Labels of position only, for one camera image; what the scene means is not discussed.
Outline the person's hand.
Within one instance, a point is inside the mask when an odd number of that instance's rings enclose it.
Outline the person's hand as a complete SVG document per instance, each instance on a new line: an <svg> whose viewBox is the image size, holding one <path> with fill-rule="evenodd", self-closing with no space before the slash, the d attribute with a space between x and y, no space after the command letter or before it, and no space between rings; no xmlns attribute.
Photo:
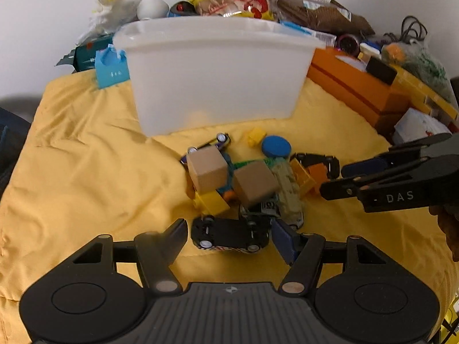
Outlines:
<svg viewBox="0 0 459 344"><path fill-rule="evenodd" d="M452 259L457 262L459 259L458 206L431 206L429 207L429 213L437 216L438 226L446 236Z"/></svg>

